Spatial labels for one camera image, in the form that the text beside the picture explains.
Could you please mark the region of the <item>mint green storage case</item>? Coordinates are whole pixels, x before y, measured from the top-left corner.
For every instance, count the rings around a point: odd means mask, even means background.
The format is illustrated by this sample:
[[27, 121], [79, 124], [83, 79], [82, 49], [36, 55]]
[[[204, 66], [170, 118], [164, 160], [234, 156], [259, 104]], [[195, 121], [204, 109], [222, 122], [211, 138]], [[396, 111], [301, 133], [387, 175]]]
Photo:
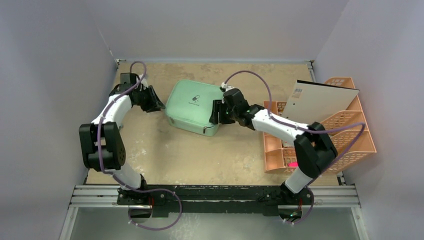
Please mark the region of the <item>mint green storage case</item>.
[[165, 105], [168, 123], [203, 136], [214, 136], [219, 125], [210, 122], [214, 100], [222, 100], [217, 85], [183, 79], [173, 87]]

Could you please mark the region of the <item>pink marker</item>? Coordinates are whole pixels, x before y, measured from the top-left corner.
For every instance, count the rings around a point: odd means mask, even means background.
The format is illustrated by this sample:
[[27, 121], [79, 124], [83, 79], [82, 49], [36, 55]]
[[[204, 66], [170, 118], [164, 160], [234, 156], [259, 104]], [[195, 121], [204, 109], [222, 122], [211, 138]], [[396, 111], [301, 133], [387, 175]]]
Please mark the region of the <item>pink marker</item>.
[[289, 162], [288, 164], [287, 164], [287, 166], [289, 167], [289, 168], [296, 168], [296, 167], [298, 167], [298, 163], [295, 161], [295, 162]]

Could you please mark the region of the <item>white cardboard folder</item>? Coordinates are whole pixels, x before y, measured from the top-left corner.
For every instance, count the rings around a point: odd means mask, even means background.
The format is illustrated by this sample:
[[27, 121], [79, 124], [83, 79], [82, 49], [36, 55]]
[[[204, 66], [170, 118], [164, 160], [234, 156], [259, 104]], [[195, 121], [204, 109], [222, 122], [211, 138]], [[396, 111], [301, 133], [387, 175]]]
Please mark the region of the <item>white cardboard folder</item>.
[[322, 122], [344, 111], [360, 92], [356, 88], [297, 80], [281, 116], [294, 122]]

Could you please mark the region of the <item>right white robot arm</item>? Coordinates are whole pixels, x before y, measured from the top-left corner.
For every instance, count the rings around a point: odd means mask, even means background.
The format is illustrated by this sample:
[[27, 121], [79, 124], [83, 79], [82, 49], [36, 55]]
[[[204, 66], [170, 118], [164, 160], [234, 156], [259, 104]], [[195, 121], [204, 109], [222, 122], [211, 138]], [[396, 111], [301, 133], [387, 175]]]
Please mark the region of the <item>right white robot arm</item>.
[[300, 198], [301, 191], [321, 175], [338, 155], [324, 126], [319, 122], [298, 123], [271, 113], [261, 105], [250, 105], [238, 88], [220, 88], [222, 99], [212, 104], [209, 121], [234, 124], [280, 139], [294, 147], [297, 167], [282, 183], [280, 196], [288, 204]]

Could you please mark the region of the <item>peach plastic organizer basket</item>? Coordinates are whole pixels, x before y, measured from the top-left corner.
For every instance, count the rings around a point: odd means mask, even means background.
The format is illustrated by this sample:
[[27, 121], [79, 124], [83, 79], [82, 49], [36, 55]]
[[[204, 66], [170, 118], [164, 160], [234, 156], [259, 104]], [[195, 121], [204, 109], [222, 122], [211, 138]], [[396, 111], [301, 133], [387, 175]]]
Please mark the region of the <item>peach plastic organizer basket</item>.
[[[332, 77], [324, 84], [357, 89], [351, 77]], [[282, 117], [282, 112], [286, 103], [287, 101], [273, 100], [270, 104], [271, 112]], [[353, 146], [351, 146], [347, 153], [325, 173], [339, 173], [377, 152], [358, 95], [353, 99], [346, 110], [339, 111], [319, 123], [321, 123], [326, 130], [337, 129], [355, 123], [366, 124], [363, 133]], [[361, 129], [362, 125], [359, 125], [346, 130], [329, 133], [339, 154], [347, 148]], [[263, 145], [264, 171], [266, 173], [292, 173], [295, 170], [295, 167], [287, 166], [288, 163], [297, 161], [294, 147], [289, 146], [287, 143], [282, 142], [277, 137], [268, 133], [263, 133]]]

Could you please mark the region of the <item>black metal base frame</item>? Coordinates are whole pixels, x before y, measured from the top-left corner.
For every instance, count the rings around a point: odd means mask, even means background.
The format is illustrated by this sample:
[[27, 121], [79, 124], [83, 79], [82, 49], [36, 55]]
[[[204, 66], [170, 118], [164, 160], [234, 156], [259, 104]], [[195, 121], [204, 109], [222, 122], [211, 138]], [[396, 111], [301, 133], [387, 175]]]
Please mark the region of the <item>black metal base frame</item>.
[[117, 190], [117, 204], [132, 217], [167, 218], [169, 214], [261, 214], [296, 222], [303, 207], [314, 202], [305, 187], [298, 193], [281, 185], [169, 185], [146, 184], [141, 191]]

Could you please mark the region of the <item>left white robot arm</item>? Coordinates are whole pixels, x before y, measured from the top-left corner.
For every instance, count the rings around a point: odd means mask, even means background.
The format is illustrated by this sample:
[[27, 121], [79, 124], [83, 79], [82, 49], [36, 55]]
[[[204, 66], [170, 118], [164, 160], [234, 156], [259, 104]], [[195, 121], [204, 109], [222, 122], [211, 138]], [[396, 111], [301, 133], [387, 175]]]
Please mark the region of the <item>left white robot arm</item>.
[[126, 148], [120, 133], [125, 115], [134, 106], [146, 113], [165, 109], [144, 73], [125, 72], [109, 93], [100, 114], [90, 123], [82, 124], [78, 133], [84, 166], [112, 177], [124, 194], [142, 205], [148, 201], [151, 191], [144, 176], [126, 162]]

